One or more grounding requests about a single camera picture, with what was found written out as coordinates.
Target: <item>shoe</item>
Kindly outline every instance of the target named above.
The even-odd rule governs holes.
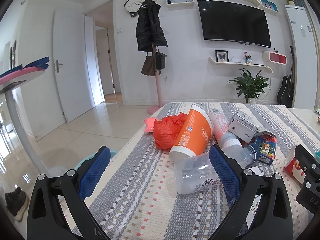
[[[4,196],[7,209],[14,216],[14,219],[20,222],[28,207],[28,196],[20,187],[17,187],[14,192],[5,193]]]

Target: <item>black tv screen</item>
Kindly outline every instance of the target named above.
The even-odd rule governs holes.
[[[198,0],[205,40],[237,41],[271,48],[264,10],[251,6]]]

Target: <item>white flower pot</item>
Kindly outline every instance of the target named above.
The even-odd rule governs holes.
[[[257,99],[256,99],[256,98],[249,98],[249,99],[248,99],[248,104],[250,104],[250,105],[256,105],[256,104],[257,104]]]

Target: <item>red plastic bag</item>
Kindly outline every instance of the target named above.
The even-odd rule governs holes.
[[[180,113],[179,115],[171,115],[163,118],[160,121],[155,120],[153,127],[153,138],[156,141],[156,146],[161,149],[171,149],[177,139],[184,122],[187,119],[187,114]]]

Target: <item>wall clock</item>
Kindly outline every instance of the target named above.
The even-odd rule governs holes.
[[[136,17],[143,2],[144,0],[127,0],[124,7],[131,17]]]

